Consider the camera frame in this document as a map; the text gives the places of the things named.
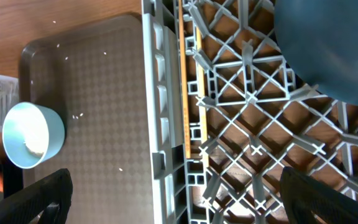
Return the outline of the pile of white rice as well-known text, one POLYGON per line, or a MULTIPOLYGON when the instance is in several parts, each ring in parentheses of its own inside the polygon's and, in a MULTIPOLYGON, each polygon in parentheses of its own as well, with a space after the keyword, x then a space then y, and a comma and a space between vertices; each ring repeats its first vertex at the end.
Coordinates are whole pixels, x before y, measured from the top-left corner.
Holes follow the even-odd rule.
POLYGON ((37 137, 26 136, 24 145, 33 156, 42 157, 45 152, 43 142, 37 137))

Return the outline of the dark blue plate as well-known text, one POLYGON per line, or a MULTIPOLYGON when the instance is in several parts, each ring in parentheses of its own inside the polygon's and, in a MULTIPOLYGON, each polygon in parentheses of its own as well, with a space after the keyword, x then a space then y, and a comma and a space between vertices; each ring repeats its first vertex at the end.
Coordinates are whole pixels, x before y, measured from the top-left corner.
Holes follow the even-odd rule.
POLYGON ((358 0, 277 0, 274 30, 304 82, 358 106, 358 0))

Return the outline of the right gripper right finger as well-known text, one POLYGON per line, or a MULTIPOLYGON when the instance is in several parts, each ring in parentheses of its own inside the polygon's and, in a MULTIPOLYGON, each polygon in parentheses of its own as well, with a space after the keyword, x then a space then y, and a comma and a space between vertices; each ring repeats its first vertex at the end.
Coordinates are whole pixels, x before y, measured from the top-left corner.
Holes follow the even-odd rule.
POLYGON ((290 223, 358 223, 358 202, 292 167, 284 167, 280 196, 290 223))

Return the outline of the light blue rice bowl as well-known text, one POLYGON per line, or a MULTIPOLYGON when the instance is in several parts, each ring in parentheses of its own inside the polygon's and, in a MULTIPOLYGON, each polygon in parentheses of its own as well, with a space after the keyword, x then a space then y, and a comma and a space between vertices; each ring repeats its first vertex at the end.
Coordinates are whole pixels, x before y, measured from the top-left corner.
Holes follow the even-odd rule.
POLYGON ((54 110, 21 102, 7 113, 2 127, 4 150, 11 162, 21 169, 32 169, 55 156, 63 147, 65 127, 54 110), (24 145, 26 136, 39 138, 44 145, 42 157, 33 156, 24 145))

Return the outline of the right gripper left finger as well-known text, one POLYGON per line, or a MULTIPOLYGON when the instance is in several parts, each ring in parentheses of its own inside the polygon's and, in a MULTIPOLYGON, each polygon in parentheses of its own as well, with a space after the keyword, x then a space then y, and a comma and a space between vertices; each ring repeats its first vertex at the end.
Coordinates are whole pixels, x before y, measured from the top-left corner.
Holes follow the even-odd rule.
POLYGON ((59 169, 0 201, 0 223, 66 223, 73 182, 68 169, 59 169))

